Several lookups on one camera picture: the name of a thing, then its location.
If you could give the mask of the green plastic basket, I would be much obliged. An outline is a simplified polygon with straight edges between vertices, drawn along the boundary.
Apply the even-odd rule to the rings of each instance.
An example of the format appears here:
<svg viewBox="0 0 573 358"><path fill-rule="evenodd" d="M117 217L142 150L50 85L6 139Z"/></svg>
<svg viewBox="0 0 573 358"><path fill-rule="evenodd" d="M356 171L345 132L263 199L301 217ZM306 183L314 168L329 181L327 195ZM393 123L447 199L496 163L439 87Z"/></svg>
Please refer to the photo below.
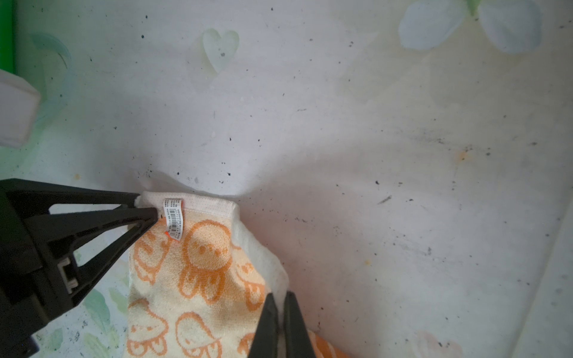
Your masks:
<svg viewBox="0 0 573 358"><path fill-rule="evenodd" d="M0 66L14 73L13 0L0 0Z"/></svg>

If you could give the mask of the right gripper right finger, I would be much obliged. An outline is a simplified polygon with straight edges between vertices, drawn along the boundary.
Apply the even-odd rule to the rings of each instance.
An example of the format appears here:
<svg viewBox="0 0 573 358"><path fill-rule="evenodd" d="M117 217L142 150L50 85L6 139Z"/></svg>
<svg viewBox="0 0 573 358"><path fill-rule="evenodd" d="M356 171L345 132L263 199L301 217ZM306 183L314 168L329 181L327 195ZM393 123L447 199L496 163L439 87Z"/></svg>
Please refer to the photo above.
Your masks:
<svg viewBox="0 0 573 358"><path fill-rule="evenodd" d="M284 338L286 358L316 358L294 292L287 292L284 302Z"/></svg>

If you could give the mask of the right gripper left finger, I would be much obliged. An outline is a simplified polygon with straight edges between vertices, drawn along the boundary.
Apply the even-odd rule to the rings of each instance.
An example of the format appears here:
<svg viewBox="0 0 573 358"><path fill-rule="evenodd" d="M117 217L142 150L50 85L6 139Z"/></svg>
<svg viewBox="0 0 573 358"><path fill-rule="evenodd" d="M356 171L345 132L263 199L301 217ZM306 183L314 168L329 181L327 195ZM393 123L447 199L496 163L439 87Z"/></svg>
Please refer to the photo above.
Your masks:
<svg viewBox="0 0 573 358"><path fill-rule="evenodd" d="M277 358L278 338L278 309L274 295L269 293L264 302L248 358Z"/></svg>

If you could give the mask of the orange pink patterned towel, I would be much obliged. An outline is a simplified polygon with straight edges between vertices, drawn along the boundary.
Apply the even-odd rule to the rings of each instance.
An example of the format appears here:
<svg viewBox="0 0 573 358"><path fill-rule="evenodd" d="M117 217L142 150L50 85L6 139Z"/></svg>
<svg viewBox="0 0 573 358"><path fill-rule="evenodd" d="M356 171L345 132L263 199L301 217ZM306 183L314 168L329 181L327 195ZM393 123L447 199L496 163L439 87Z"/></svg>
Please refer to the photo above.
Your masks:
<svg viewBox="0 0 573 358"><path fill-rule="evenodd" d="M264 301L281 306L280 260L221 198L145 192L158 222L129 251L126 357L247 357Z"/></svg>

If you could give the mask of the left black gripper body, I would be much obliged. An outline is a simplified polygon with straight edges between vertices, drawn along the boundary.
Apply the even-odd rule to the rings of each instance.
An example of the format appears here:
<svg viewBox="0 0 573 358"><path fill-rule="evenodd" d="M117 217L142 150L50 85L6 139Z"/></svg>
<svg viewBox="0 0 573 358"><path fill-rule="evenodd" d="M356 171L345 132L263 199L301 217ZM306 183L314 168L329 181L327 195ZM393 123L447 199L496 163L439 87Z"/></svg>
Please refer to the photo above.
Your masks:
<svg viewBox="0 0 573 358"><path fill-rule="evenodd" d="M1 356L31 357L33 334L72 308L70 292L47 241L55 230L28 228L49 214L61 192L47 183L1 184Z"/></svg>

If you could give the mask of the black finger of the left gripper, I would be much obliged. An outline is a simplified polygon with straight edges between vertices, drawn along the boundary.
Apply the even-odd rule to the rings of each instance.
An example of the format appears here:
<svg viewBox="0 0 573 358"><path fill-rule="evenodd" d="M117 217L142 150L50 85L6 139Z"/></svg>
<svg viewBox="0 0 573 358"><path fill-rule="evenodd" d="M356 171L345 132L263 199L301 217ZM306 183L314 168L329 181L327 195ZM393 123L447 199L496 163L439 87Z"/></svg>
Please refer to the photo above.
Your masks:
<svg viewBox="0 0 573 358"><path fill-rule="evenodd" d="M158 221L155 208L116 208L33 216L24 221L43 263L49 290L47 316L55 319L77 307L118 259ZM83 265L74 252L116 228L129 230Z"/></svg>
<svg viewBox="0 0 573 358"><path fill-rule="evenodd" d="M49 214L55 204L125 204L134 207L139 196L132 192L113 192L43 183L32 180L1 180L1 192L22 215Z"/></svg>

